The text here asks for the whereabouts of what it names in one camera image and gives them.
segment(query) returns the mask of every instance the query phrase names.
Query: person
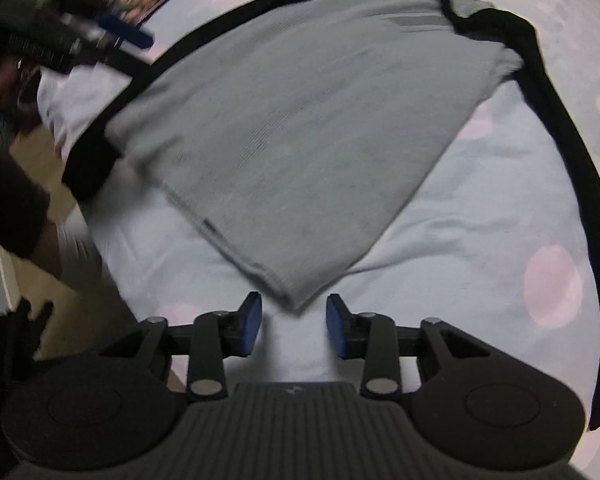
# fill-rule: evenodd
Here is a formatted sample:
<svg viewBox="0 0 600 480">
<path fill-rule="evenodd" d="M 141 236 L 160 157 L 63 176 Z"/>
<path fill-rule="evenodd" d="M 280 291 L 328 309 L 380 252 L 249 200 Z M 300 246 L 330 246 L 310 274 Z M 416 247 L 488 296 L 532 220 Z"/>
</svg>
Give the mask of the person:
<svg viewBox="0 0 600 480">
<path fill-rule="evenodd" d="M 15 60 L 0 61 L 0 102 L 19 76 Z M 0 143 L 0 245 L 71 288 L 87 290 L 102 277 L 100 254 L 78 206 L 57 224 L 48 218 L 49 201 Z"/>
<path fill-rule="evenodd" d="M 0 62 L 0 101 L 18 77 L 16 60 Z M 0 245 L 59 277 L 58 232 L 47 217 L 49 199 L 0 145 Z"/>
</svg>

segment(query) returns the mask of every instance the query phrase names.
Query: wooden floor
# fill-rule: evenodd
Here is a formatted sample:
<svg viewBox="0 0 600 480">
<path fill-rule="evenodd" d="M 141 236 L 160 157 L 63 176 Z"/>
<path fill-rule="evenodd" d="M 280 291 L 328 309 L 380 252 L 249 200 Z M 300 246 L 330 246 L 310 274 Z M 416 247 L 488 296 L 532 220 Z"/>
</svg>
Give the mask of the wooden floor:
<svg viewBox="0 0 600 480">
<path fill-rule="evenodd" d="M 54 152 L 49 132 L 43 128 L 33 131 L 11 153 L 27 174 L 51 193 L 49 217 L 56 221 L 63 219 L 75 202 L 60 182 L 62 163 Z M 12 293 L 13 301 L 17 301 L 19 293 L 31 302 L 34 313 L 46 300 L 52 300 L 56 306 L 43 335 L 42 357 L 85 350 L 134 320 L 111 283 L 103 282 L 88 294 L 78 294 L 33 264 L 6 253 L 3 256 L 13 264 L 13 272 L 7 268 L 8 261 L 3 265 L 5 274 L 12 276 L 18 289 Z"/>
</svg>

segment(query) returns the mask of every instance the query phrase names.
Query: person's arm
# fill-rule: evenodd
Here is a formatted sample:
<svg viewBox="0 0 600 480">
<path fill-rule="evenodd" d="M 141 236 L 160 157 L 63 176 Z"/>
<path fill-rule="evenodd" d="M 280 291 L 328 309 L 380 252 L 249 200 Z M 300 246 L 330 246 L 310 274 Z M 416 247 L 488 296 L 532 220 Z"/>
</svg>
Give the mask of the person's arm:
<svg viewBox="0 0 600 480">
<path fill-rule="evenodd" d="M 46 217 L 49 195 L 0 146 L 0 245 L 60 274 L 58 234 Z"/>
</svg>

